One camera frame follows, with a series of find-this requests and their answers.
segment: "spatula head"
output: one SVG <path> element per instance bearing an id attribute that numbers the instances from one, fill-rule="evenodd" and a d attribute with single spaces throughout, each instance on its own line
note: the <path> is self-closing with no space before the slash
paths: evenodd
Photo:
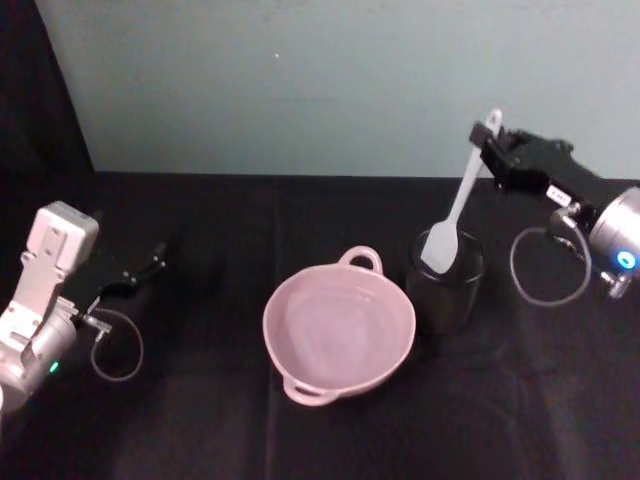
<path id="1" fill-rule="evenodd" d="M 447 220 L 431 227 L 420 259 L 434 272 L 442 275 L 453 265 L 458 254 L 456 224 Z"/>

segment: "white spatula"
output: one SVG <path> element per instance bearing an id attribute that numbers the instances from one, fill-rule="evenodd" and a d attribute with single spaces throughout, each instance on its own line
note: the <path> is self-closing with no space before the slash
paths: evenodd
<path id="1" fill-rule="evenodd" d="M 498 109 L 492 110 L 484 124 L 493 132 L 494 136 L 497 136 L 502 126 L 502 112 Z M 436 273 L 443 274 L 447 272 L 456 259 L 458 254 L 458 232 L 456 227 L 458 218 L 467 203 L 471 189 L 476 183 L 476 178 L 483 165 L 480 158 L 480 149 L 474 146 L 449 216 L 431 227 L 420 258 Z"/>

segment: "pink bowl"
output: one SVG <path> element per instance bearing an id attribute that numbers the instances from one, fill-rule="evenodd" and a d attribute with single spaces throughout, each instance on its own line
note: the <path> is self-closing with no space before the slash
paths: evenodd
<path id="1" fill-rule="evenodd" d="M 352 265 L 368 258 L 373 270 Z M 375 250 L 359 246 L 331 265 L 287 279 L 264 311 L 264 339 L 295 402 L 321 406 L 386 380 L 413 345 L 416 317 L 404 292 L 382 274 Z"/>

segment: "bowl handle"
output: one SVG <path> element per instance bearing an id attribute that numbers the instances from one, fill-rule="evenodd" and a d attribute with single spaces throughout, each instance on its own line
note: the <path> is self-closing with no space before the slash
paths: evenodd
<path id="1" fill-rule="evenodd" d="M 283 387 L 291 400 L 307 407 L 321 407 L 338 399 L 335 392 L 312 388 L 291 377 L 284 377 Z"/>
<path id="2" fill-rule="evenodd" d="M 373 271 L 377 274 L 382 275 L 382 260 L 380 259 L 380 255 L 371 247 L 365 247 L 363 245 L 358 247 L 350 248 L 342 255 L 342 258 L 338 261 L 338 263 L 351 265 L 351 262 L 357 257 L 368 258 L 373 265 Z"/>

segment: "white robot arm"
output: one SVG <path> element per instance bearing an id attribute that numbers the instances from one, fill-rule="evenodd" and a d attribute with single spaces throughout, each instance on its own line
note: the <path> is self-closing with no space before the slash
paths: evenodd
<path id="1" fill-rule="evenodd" d="M 78 311 L 59 294 L 91 254 L 98 231 L 95 219 L 63 202 L 38 210 L 20 257 L 22 275 L 0 316 L 0 415 L 22 407 L 75 341 Z"/>

